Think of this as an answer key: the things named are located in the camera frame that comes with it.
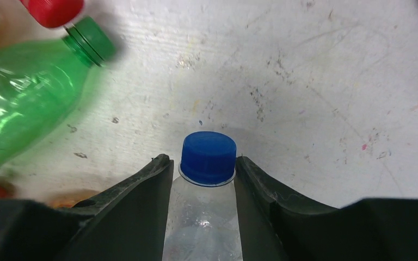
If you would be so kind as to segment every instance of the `bottle neck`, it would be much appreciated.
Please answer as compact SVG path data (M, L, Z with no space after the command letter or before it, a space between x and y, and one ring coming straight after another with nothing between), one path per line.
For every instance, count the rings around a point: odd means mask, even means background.
M95 62L86 53L82 46L71 35L63 37L65 44L73 51L75 56L87 67L92 67Z

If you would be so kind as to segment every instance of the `water in bottle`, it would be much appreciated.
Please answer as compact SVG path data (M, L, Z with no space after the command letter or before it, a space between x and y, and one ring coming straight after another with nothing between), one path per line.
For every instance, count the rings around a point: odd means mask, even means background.
M236 144L216 132L183 142L181 177L173 184L164 261L242 260L233 183Z

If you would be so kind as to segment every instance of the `scratch on floor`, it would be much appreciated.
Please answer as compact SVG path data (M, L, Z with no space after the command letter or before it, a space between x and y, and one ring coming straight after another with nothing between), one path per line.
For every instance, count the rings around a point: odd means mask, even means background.
M246 29L249 28L249 26L253 25L254 23L258 22L260 19L264 19L270 12L272 11L272 8L268 8L266 11L252 19L246 24Z
M379 190L379 188L380 188L380 180L382 179L383 174L384 174L384 171L381 171L380 175L379 175L379 180L377 181L376 190Z
M333 110L334 115L336 115L337 117L341 118L346 125L348 125L350 127L350 129L352 129L355 134L361 139L362 142L365 142L365 139L363 138L363 136L358 132L357 129L355 129L355 127L353 127L352 124L350 124L347 120L347 117L343 116L339 110L337 110L327 99L325 99L323 97L323 95L321 95L315 88L313 88L312 86L309 86L309 89L315 93L316 96L318 96L318 98L320 98L329 108L331 108Z
M240 51L240 47L236 47L236 50L234 50L231 55L223 62L223 64L217 69L216 74L221 74L222 70L226 67L226 65L236 59L237 53Z
M382 165L384 166L385 170L390 174L390 177L392 178L392 180L394 181L395 185L397 186L398 191L401 194L401 196L404 196L404 193L401 190L401 187L399 186L398 180L395 178L395 176L392 173L392 171L387 167L387 165L385 163L382 163Z
M417 102L417 105L416 106L414 106L414 107L412 107L411 109L409 109L410 111L415 111L415 110L417 110L418 109L418 102Z
M379 35L381 38L383 38L385 40L386 43L386 47L385 47L385 53L383 56L381 56L379 59L377 59L376 61L371 62L365 69L361 70L360 73L358 73L358 75L355 77L356 79L359 78L361 75L363 75L363 73L369 71L371 68L373 68L376 64L378 64L379 62L383 61L385 58L387 58L390 55L390 39L389 37L382 33L381 31L372 29L370 27L364 27L365 29L372 31L374 33L374 35Z
M294 45L292 47L292 49L295 49L297 47L300 47L301 45L304 45L306 43L309 43L309 42L311 42L311 41L313 41L315 39L319 39L319 38L321 38L323 36L326 36L328 34L334 34L334 33L338 32L338 31L341 31L341 30L344 30L344 29L353 29L353 28L355 28L357 26L358 26L357 24L354 24L354 25L351 25L351 26L345 26L345 27L341 27L341 28L338 28L338 29L334 29L334 30L331 30L331 31L327 31L327 32L324 32L324 33L320 33L320 34L314 35L314 36L312 36L310 38L307 38L307 39L299 42L298 44Z

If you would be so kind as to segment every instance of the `blue bottle cap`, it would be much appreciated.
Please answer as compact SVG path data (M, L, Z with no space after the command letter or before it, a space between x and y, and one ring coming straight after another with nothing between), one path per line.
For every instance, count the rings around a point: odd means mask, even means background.
M183 141L180 174L188 181L205 187L230 182L235 173L236 144L217 132L195 132Z

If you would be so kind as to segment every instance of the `dirt spot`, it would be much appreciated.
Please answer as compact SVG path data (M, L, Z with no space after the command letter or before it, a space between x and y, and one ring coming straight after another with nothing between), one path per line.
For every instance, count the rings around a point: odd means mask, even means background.
M379 156L377 157L377 159L382 159L382 158L385 158L385 157L387 157L387 152L386 151L384 151L381 154L379 154Z
M177 64L175 65L176 68L182 69L195 69L195 65L201 60L201 53L197 54L184 54L180 55Z
M273 57L269 57L268 61L267 61L267 68L270 68L270 66L272 67L272 71L279 77L281 77L281 79L284 81L285 79L289 79L289 77L291 76L291 74L294 72L294 70L291 70L290 72L288 72L285 68L284 65L282 63L282 59L285 58L286 56L284 54L282 54L282 50L279 49L278 50L278 58L273 58Z
M73 127L73 126L71 126L71 125L69 125L69 124L67 124L67 126L68 127L70 127L70 133L75 133L75 132L77 132L78 131L78 128L76 128L76 127Z
M311 163L310 156L308 154L306 156L304 156L304 159L306 161L308 161L308 163Z
M263 110L265 108L266 100L263 94L259 92L259 87L253 87L248 85L248 88L251 89L251 92L249 94L251 95L253 101L255 102L255 105L257 106L257 119L260 122L263 122L265 119L265 113Z
M315 0L307 1L306 6L307 9L312 8L315 5Z
M366 151L370 155L373 155L373 151L375 148L379 146L386 146L385 144L389 141L390 141L390 135L387 133L387 131L372 128L367 138Z
M87 159L87 155L82 152L75 152L73 153L75 156L80 157L82 159Z

